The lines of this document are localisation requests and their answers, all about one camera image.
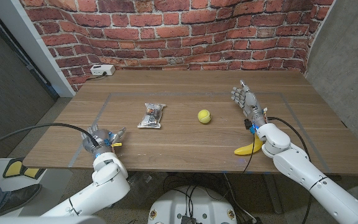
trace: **snack package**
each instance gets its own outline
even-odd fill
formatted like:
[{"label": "snack package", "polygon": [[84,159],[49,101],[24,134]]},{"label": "snack package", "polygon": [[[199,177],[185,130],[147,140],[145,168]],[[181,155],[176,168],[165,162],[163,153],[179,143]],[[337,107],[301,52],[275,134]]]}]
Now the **snack package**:
[{"label": "snack package", "polygon": [[138,128],[161,128],[160,120],[162,115],[162,108],[165,104],[159,103],[145,103],[146,114],[143,116],[142,122],[140,122]]}]

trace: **power outlet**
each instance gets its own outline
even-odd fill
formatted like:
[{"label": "power outlet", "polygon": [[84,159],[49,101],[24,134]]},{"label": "power outlet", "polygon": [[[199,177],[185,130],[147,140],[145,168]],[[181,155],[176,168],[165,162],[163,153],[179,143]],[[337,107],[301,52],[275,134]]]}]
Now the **power outlet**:
[{"label": "power outlet", "polygon": [[91,68],[92,75],[103,75],[106,72],[106,75],[113,75],[116,71],[114,65],[93,65]]}]

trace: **yellow banana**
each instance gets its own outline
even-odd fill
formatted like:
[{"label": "yellow banana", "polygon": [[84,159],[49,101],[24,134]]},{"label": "yellow banana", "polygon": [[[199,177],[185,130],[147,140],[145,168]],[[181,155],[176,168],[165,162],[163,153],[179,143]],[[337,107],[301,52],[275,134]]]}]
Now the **yellow banana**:
[{"label": "yellow banana", "polygon": [[262,148],[262,145],[264,144],[264,142],[262,142],[261,140],[259,140],[259,137],[257,134],[254,135],[255,136],[255,145],[254,143],[249,144],[248,146],[243,146],[240,147],[238,149],[236,149],[234,151],[234,153],[236,155],[248,155],[252,153],[252,146],[254,145],[254,152],[258,151],[260,148]]}]

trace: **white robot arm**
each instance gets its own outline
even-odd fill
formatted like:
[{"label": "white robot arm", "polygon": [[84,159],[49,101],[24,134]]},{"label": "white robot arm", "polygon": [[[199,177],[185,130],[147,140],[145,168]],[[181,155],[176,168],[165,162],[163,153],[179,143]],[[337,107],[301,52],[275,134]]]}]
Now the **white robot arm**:
[{"label": "white robot arm", "polygon": [[126,180],[128,173],[116,154],[112,152],[113,145],[120,140],[125,128],[113,134],[105,129],[99,130],[95,125],[89,128],[88,132],[99,143],[99,147],[95,147],[88,137],[83,136],[84,148],[94,157],[93,183],[43,214],[43,217],[92,215],[118,202],[129,192],[129,184]]},{"label": "white robot arm", "polygon": [[234,88],[232,91],[232,100],[252,121],[259,139],[265,141],[262,146],[264,154],[273,158],[275,167],[282,174],[308,190],[336,221],[358,224],[358,200],[317,169],[307,153],[292,144],[287,134],[276,125],[267,123],[255,95],[242,80],[241,85],[242,89]]}]

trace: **yellow tennis ball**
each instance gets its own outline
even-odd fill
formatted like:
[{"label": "yellow tennis ball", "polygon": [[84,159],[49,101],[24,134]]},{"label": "yellow tennis ball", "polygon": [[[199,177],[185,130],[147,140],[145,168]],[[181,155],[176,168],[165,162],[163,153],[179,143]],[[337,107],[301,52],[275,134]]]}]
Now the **yellow tennis ball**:
[{"label": "yellow tennis ball", "polygon": [[208,110],[201,110],[198,112],[198,120],[203,124],[208,123],[211,120],[211,113]]}]

